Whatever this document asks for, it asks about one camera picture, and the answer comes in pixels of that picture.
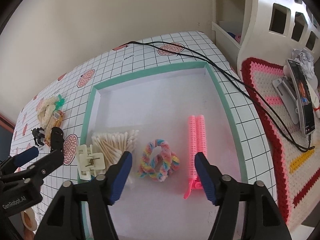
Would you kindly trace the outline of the person's left hand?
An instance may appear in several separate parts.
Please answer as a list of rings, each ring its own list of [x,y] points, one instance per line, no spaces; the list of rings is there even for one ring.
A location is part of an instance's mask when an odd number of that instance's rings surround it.
[[[37,230],[37,221],[35,219],[35,212],[30,207],[20,212],[23,223],[23,239],[34,240],[35,231]]]

